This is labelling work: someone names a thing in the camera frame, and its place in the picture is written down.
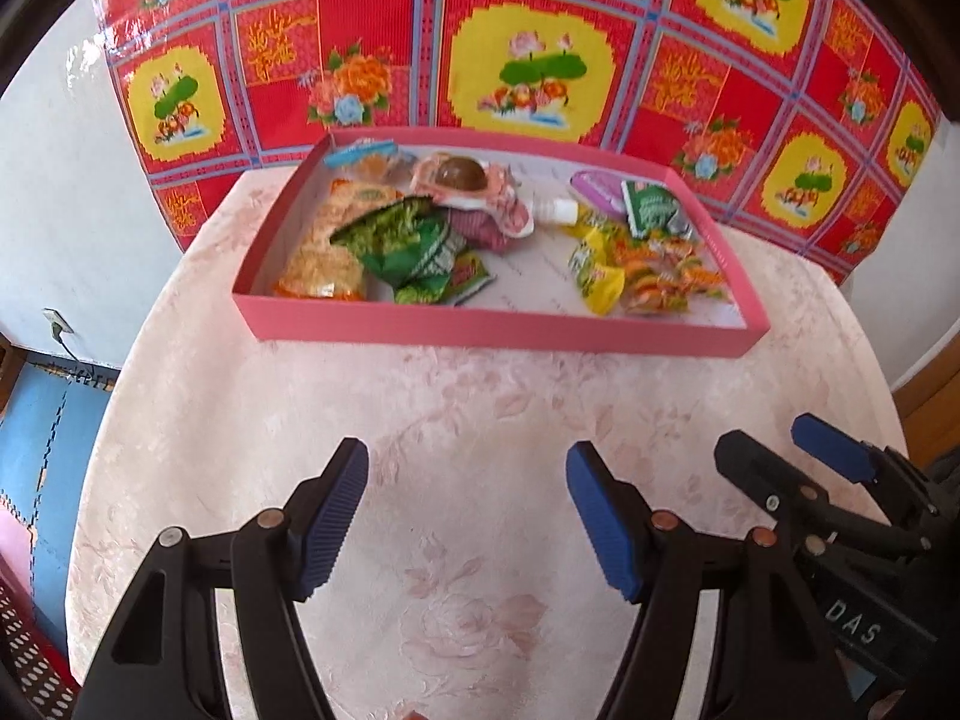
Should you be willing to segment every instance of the round table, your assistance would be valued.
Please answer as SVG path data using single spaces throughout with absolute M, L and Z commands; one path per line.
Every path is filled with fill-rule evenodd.
M 714 469 L 734 428 L 834 502 L 878 512 L 790 442 L 810 410 L 904 450 L 877 359 L 819 266 L 724 231 L 773 325 L 739 360 L 261 343 L 230 287 L 291 170 L 247 173 L 205 223 L 110 399 L 70 562 L 78 679 L 161 529 L 203 536 L 282 505 L 344 436 L 370 447 L 370 483 L 330 582 L 299 614 L 331 704 L 352 720 L 596 715 L 637 610 L 604 582 L 566 491 L 575 440 L 654 508 L 720 535 L 771 523 Z M 711 603 L 690 685 L 706 678 Z M 232 594 L 218 613 L 234 717 L 253 718 Z M 700 698 L 686 690 L 678 717 Z

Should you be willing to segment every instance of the green snack bag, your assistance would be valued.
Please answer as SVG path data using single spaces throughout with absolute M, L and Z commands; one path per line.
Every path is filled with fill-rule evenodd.
M 453 264 L 450 282 L 443 291 L 440 302 L 448 306 L 457 306 L 476 295 L 496 276 L 487 270 L 475 251 L 464 251 Z
M 429 197 L 410 196 L 355 220 L 330 236 L 394 288 L 398 303 L 435 303 L 467 242 Z
M 665 230 L 680 210 L 680 201 L 672 191 L 659 184 L 624 181 L 623 201 L 634 238 L 649 238 L 654 230 Z

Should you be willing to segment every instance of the electrical outlet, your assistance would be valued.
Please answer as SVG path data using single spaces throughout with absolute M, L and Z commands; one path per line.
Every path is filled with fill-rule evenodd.
M 53 326 L 54 322 L 56 322 L 56 324 L 59 324 L 59 326 L 64 329 L 64 333 L 73 332 L 73 328 L 66 323 L 66 319 L 61 317 L 61 313 L 59 311 L 56 311 L 52 308 L 45 308 L 43 309 L 42 313 L 47 322 L 50 322 L 51 327 Z

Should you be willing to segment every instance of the purple package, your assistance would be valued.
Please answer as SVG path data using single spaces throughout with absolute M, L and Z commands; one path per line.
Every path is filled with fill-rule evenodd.
M 626 221 L 622 184 L 623 178 L 604 170 L 581 170 L 570 179 L 570 186 L 597 211 L 618 221 Z

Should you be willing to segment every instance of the bolt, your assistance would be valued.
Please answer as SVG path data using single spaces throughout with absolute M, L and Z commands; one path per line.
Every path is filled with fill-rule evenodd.
M 277 527 L 281 522 L 283 522 L 283 509 L 263 509 L 263 511 L 256 516 L 256 524 L 265 531 Z
M 772 547 L 776 544 L 776 533 L 769 528 L 754 528 L 750 537 L 758 547 Z
M 673 512 L 653 512 L 653 514 L 650 515 L 650 521 L 658 531 L 665 531 L 666 533 L 669 533 L 680 525 L 680 520 L 677 519 L 677 516 Z
M 167 528 L 160 534 L 160 546 L 161 547 L 172 547 L 181 542 L 181 538 L 184 537 L 184 531 L 181 531 L 180 528 Z
M 827 552 L 827 544 L 824 544 L 824 540 L 819 536 L 813 535 L 813 533 L 810 533 L 810 535 L 803 540 L 803 546 L 806 547 L 806 550 L 810 552 L 813 557 L 819 557 L 823 555 L 824 552 Z

